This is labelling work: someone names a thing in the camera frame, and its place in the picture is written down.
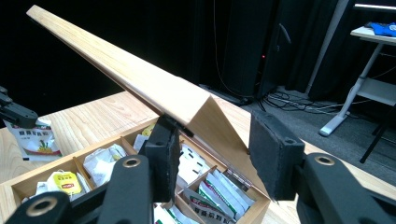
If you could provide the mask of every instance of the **wooden board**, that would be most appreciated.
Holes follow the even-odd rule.
[[[138,95],[191,130],[256,188],[266,193],[250,162],[247,145],[209,92],[137,58],[43,8],[33,6],[27,15],[125,90]]]

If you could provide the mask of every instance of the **black bracket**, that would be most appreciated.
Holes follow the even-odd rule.
[[[0,119],[22,128],[34,128],[37,113],[24,106],[15,104],[7,95],[7,89],[0,86]]]

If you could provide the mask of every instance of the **black foam pad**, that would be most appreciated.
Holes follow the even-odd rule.
[[[291,185],[294,165],[301,165],[304,142],[269,113],[251,114],[250,159],[272,200],[294,200]]]
[[[148,141],[139,151],[139,155],[148,157],[155,203],[175,201],[177,172],[180,164],[178,135],[178,128],[165,116],[161,116]]]

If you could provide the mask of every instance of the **black curtain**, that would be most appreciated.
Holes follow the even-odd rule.
[[[314,70],[320,48],[338,0],[307,1],[304,10],[295,14],[298,6],[285,6],[286,25],[291,37],[291,49],[280,85],[287,90],[305,92]]]
[[[376,46],[375,43],[359,40],[350,32],[368,21],[390,23],[396,19],[396,14],[354,9],[354,4],[354,1],[348,2],[323,57],[309,92],[309,97],[312,100],[344,102]],[[381,70],[383,67],[379,65],[381,63],[385,63],[385,61],[378,58],[369,76],[373,76]]]
[[[34,4],[174,75],[189,79],[192,3],[2,0],[0,85],[8,89],[8,95],[17,104],[39,116],[122,91],[62,41],[35,25],[26,15]]]

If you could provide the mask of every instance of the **white desk leg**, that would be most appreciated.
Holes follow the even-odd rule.
[[[323,128],[320,129],[319,131],[320,135],[325,137],[329,136],[344,121],[344,119],[347,118],[347,111],[350,105],[352,104],[353,100],[355,99],[355,96],[358,93],[359,89],[361,88],[361,85],[366,79],[367,74],[369,73],[370,68],[372,67],[376,57],[378,56],[379,52],[381,52],[382,47],[383,44],[378,44],[378,46],[376,46],[369,62],[364,67],[363,72],[361,73],[355,85],[353,86],[352,90],[350,91],[349,95],[347,96],[343,108],[334,118],[332,118]]]

